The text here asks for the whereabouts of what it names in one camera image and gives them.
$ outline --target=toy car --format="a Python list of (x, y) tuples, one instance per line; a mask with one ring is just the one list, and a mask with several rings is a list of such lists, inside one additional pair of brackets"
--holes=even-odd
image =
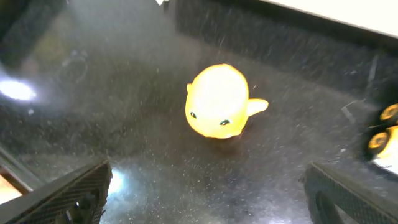
[(380, 121), (387, 128), (372, 137), (368, 150), (375, 165), (398, 175), (398, 104), (387, 107)]

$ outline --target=wooden floor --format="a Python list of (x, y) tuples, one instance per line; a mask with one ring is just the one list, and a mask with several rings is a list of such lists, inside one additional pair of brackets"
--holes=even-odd
[(0, 204), (8, 202), (22, 194), (0, 175)]

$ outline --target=glossy black surface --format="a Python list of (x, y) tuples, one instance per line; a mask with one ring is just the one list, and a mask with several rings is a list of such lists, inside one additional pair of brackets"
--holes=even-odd
[[(310, 161), (396, 200), (363, 149), (396, 102), (398, 59), (347, 30), (235, 1), (34, 1), (0, 57), (36, 97), (2, 96), (0, 141), (46, 181), (109, 158), (103, 223), (311, 223)], [(185, 120), (186, 84), (216, 63), (270, 103), (240, 138), (205, 139)]]

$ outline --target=toy eye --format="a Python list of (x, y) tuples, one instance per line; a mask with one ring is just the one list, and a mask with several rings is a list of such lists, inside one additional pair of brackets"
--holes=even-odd
[(231, 122), (229, 120), (224, 120), (224, 121), (220, 122), (220, 125), (222, 125), (222, 126), (227, 125), (227, 124), (231, 124)]

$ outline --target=toy vehicle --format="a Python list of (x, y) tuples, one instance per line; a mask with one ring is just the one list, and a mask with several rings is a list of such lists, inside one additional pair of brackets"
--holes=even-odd
[(398, 175), (398, 104), (387, 107), (380, 121), (387, 126), (386, 131), (372, 137), (368, 150), (375, 165)]

